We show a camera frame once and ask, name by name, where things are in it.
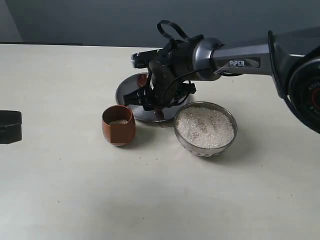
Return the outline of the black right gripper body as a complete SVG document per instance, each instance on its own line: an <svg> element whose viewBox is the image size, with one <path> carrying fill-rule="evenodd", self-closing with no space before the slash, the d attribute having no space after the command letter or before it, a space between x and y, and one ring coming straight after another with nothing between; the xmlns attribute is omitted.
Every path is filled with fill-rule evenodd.
<svg viewBox="0 0 320 240"><path fill-rule="evenodd" d="M184 76L175 76L169 67L159 61L151 60L148 68L151 77L145 90L145 111L181 105L196 92L194 83L184 83Z"/></svg>

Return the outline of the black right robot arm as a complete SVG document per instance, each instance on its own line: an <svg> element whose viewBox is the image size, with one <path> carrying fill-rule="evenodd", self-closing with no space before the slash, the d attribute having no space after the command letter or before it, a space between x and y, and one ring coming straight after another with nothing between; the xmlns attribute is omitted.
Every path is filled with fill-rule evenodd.
<svg viewBox="0 0 320 240"><path fill-rule="evenodd" d="M305 126L320 130L320 29L268 32L264 38L225 45L202 35L172 37L159 50L134 54L133 66L147 69L144 86L124 95L125 105L146 111L180 105L195 93L195 81L221 76L271 76L278 95Z"/></svg>

